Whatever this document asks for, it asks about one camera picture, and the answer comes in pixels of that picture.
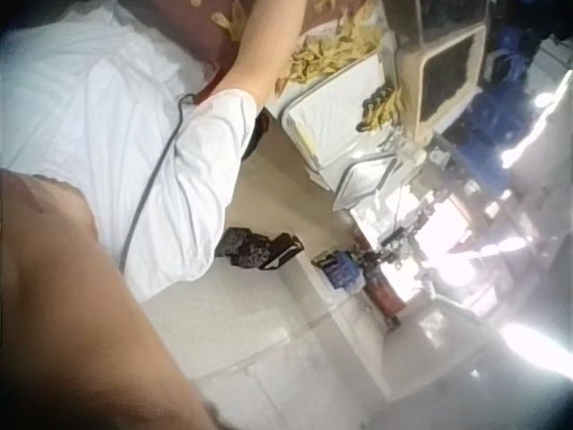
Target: white floor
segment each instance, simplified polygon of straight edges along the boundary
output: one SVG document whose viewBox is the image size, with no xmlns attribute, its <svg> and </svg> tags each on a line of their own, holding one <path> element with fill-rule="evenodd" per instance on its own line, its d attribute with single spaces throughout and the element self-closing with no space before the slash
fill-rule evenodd
<svg viewBox="0 0 573 430">
<path fill-rule="evenodd" d="M 369 414 L 324 353 L 276 272 L 215 261 L 144 306 L 185 374 L 245 429 L 363 428 Z"/>
</svg>

